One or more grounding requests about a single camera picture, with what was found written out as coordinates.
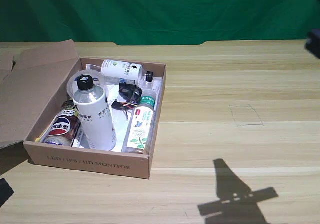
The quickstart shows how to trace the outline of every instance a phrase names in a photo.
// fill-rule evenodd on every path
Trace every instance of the pepsi can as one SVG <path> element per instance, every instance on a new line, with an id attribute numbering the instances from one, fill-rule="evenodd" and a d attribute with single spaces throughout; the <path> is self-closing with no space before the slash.
<path id="1" fill-rule="evenodd" d="M 74 102 L 64 102 L 44 143 L 71 147 L 79 125 L 80 120 Z"/>

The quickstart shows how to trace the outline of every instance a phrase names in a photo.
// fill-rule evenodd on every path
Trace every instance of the cardboard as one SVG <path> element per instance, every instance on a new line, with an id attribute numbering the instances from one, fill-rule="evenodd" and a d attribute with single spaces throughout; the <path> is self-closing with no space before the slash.
<path id="1" fill-rule="evenodd" d="M 14 67 L 14 54 L 6 52 L 0 55 L 0 84 L 11 73 Z"/>
<path id="2" fill-rule="evenodd" d="M 68 99 L 67 82 L 86 64 L 101 66 L 104 59 L 79 58 L 72 40 L 23 52 L 16 67 L 0 85 L 0 148 L 24 141 L 36 165 L 148 179 L 165 90 L 166 65 L 142 64 L 162 77 L 156 122 L 149 154 L 133 154 L 56 146 L 34 142 Z"/>

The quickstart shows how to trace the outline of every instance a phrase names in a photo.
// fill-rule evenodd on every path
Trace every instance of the wood grain surface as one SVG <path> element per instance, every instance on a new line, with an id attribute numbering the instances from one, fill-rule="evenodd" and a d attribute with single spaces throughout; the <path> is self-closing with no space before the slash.
<path id="1" fill-rule="evenodd" d="M 21 163 L 18 145 L 0 152 L 15 191 L 0 223 L 204 224 L 198 205 L 219 200 L 215 159 L 252 191 L 275 189 L 258 204 L 268 223 L 320 223 L 320 60 L 304 43 L 76 43 L 81 57 L 167 64 L 150 180 Z M 0 53 L 41 45 L 0 43 Z"/>

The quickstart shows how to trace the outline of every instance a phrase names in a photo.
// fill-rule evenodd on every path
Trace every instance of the bottle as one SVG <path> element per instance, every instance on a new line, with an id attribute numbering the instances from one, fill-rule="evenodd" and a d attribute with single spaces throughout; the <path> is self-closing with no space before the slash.
<path id="1" fill-rule="evenodd" d="M 144 77 L 139 81 L 139 87 L 143 90 L 152 90 L 154 73 L 147 71 Z"/>
<path id="2" fill-rule="evenodd" d="M 79 76 L 77 85 L 79 90 L 74 93 L 73 101 L 90 148 L 112 150 L 117 137 L 105 90 L 95 85 L 90 75 Z"/>
<path id="3" fill-rule="evenodd" d="M 132 116 L 123 142 L 122 152 L 148 154 L 155 122 L 157 94 L 145 89 L 140 105 L 132 110 Z"/>
<path id="4" fill-rule="evenodd" d="M 103 76 L 116 78 L 120 83 L 137 85 L 138 87 L 140 82 L 145 79 L 152 82 L 154 75 L 152 71 L 146 71 L 141 64 L 109 59 L 103 61 L 100 71 Z"/>
<path id="5" fill-rule="evenodd" d="M 74 102 L 65 101 L 43 142 L 70 147 L 80 125 L 78 115 Z"/>

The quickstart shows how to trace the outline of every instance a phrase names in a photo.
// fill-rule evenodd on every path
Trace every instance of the green screen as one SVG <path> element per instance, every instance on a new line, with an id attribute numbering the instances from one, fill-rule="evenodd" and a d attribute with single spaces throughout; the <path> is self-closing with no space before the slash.
<path id="1" fill-rule="evenodd" d="M 0 0 L 1 42 L 196 45 L 305 39 L 318 0 Z"/>

